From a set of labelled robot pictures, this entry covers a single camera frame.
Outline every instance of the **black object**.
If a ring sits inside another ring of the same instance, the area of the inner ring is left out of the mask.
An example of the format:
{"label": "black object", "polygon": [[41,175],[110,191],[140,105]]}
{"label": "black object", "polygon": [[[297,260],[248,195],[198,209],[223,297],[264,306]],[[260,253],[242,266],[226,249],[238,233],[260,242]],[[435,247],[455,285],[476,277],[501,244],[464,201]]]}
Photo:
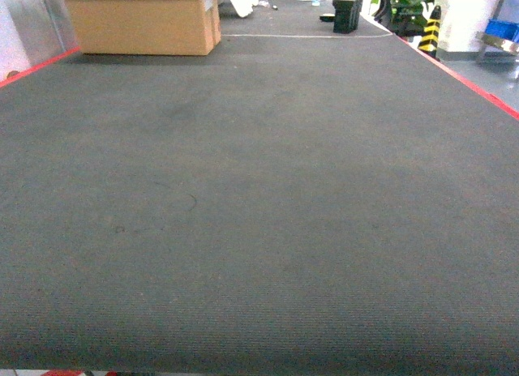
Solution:
{"label": "black object", "polygon": [[[411,22],[414,15],[421,13],[403,13],[401,8],[392,7],[391,0],[380,0],[379,9],[373,14],[373,17],[376,22],[399,37],[422,36],[423,27]],[[399,21],[393,20],[392,9],[397,12],[395,17],[398,17]]]}
{"label": "black object", "polygon": [[322,14],[319,18],[323,22],[333,22],[335,20],[335,14]]}
{"label": "black object", "polygon": [[362,0],[334,0],[334,33],[351,33],[358,28],[358,17],[362,9]]}

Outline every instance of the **red frame edge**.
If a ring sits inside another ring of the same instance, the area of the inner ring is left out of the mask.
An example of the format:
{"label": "red frame edge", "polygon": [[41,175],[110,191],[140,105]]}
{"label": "red frame edge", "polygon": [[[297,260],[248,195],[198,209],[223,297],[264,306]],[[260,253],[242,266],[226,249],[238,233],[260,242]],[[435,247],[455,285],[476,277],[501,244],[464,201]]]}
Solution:
{"label": "red frame edge", "polygon": [[29,76],[30,74],[33,74],[34,72],[39,71],[40,69],[45,68],[46,66],[54,64],[55,62],[57,62],[63,58],[66,58],[67,56],[70,56],[71,54],[76,53],[76,52],[79,52],[79,46],[76,48],[73,48],[71,50],[67,50],[65,53],[59,54],[58,56],[56,56],[54,58],[50,58],[49,60],[42,62],[41,64],[33,66],[33,67],[29,68],[28,70],[23,70],[22,72],[13,76],[12,78],[1,81],[0,88],[5,87],[8,84],[14,83],[16,80],[20,80],[20,79],[24,78],[25,76]]}
{"label": "red frame edge", "polygon": [[[409,47],[411,47],[409,42],[407,42],[405,40],[402,40],[402,42],[406,43]],[[444,72],[446,72],[449,75],[451,75],[458,82],[463,83],[466,87],[470,88],[472,91],[474,91],[475,93],[477,93],[481,97],[483,97],[486,100],[488,100],[489,102],[491,102],[494,106],[496,106],[499,109],[503,110],[505,113],[510,114],[512,117],[514,117],[515,119],[517,119],[519,121],[519,111],[515,110],[512,106],[504,103],[500,98],[498,98],[494,94],[491,94],[490,92],[487,92],[486,90],[483,90],[476,83],[471,82],[467,78],[465,78],[465,77],[461,76],[460,74],[458,74],[457,72],[451,70],[450,68],[448,68],[447,66],[445,66],[444,64],[442,64],[438,60],[435,60],[434,58],[432,58],[428,54],[422,52],[421,50],[418,50],[418,49],[415,49],[415,48],[412,48],[412,49],[415,50],[416,52],[420,53],[423,57],[425,57],[427,60],[432,62],[437,67],[439,67],[441,70],[443,70]]]}

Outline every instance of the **green leaves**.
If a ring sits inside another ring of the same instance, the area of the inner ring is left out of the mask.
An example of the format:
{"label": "green leaves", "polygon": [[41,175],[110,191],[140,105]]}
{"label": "green leaves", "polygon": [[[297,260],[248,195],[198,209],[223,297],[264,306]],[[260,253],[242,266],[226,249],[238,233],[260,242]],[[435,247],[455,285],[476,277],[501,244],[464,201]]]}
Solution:
{"label": "green leaves", "polygon": [[[380,0],[371,0],[371,3],[376,4]],[[427,19],[423,16],[423,7],[424,5],[429,8],[431,3],[434,3],[435,0],[391,0],[392,12],[393,12],[393,22],[402,21],[404,16],[412,15],[412,19],[410,22],[417,24],[419,26],[425,26],[427,24]]]}

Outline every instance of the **blue bin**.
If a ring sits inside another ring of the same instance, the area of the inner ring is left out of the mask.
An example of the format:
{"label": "blue bin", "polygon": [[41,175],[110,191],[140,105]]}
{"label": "blue bin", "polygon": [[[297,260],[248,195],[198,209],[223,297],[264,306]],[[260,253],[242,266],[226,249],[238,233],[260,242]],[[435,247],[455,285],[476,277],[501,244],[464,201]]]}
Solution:
{"label": "blue bin", "polygon": [[519,23],[498,21],[491,19],[488,21],[486,34],[504,38],[513,42],[519,42]]}

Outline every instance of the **white wall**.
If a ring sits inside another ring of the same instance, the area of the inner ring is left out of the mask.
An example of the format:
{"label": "white wall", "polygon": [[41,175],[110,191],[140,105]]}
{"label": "white wall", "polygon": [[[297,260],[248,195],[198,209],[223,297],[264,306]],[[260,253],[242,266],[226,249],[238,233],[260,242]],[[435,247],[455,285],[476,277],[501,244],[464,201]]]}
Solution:
{"label": "white wall", "polygon": [[447,52],[477,52],[476,32],[487,27],[497,0],[438,0],[442,21],[438,47]]}
{"label": "white wall", "polygon": [[15,23],[7,6],[0,0],[0,81],[11,71],[24,71],[31,67]]}

